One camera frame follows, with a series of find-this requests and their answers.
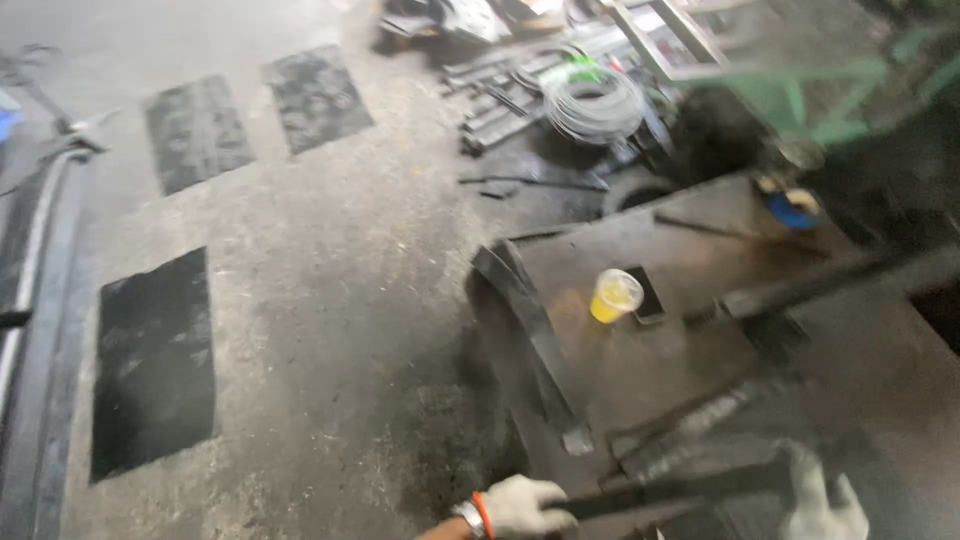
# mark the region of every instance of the white cable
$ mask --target white cable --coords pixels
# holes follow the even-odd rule
[[[570,64],[558,71],[540,86],[546,116],[560,133],[605,146],[643,123],[643,90],[623,73],[592,64]]]

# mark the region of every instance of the blue object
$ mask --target blue object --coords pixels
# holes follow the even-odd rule
[[[796,231],[809,231],[817,226],[817,216],[798,209],[786,198],[786,193],[774,193],[767,197],[767,208],[777,221]]]
[[[0,110],[0,144],[13,133],[13,128],[23,121],[19,110]]]

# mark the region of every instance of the wristwatch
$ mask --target wristwatch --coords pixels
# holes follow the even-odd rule
[[[480,510],[477,510],[477,507],[472,502],[463,501],[454,506],[451,511],[453,515],[461,516],[467,520],[467,525],[470,526],[473,538],[476,540],[484,540],[487,538],[487,528],[483,525],[483,516],[480,515]]]

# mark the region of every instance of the yellow drink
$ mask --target yellow drink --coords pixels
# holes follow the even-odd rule
[[[600,274],[590,302],[590,314],[601,323],[612,323],[643,301],[643,288],[631,275],[620,270]]]

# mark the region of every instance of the orange bracelet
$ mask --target orange bracelet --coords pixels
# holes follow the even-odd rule
[[[483,498],[476,491],[473,492],[473,505],[477,507],[480,517],[483,518],[483,528],[487,530],[487,538],[493,540],[493,528],[490,526],[490,518],[487,517],[487,508],[483,506]]]

